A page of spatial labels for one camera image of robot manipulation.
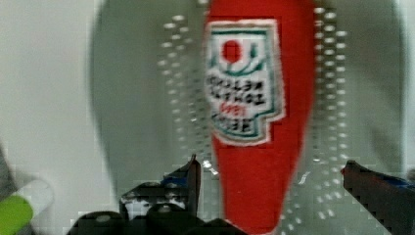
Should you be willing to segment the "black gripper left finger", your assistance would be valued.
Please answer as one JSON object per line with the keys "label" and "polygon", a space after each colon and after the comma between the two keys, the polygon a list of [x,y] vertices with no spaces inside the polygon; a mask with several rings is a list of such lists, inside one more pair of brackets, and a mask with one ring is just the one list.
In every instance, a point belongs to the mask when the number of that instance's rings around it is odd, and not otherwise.
{"label": "black gripper left finger", "polygon": [[123,194],[119,211],[81,216],[67,235],[248,235],[229,222],[197,217],[201,165],[192,158],[160,181]]}

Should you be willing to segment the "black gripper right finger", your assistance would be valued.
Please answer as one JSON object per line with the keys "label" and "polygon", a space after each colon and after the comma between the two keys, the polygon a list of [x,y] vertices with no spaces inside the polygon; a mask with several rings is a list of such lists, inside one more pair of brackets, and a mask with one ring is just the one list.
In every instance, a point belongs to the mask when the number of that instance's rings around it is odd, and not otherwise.
{"label": "black gripper right finger", "polygon": [[391,235],[414,235],[414,184],[347,161],[343,186]]}

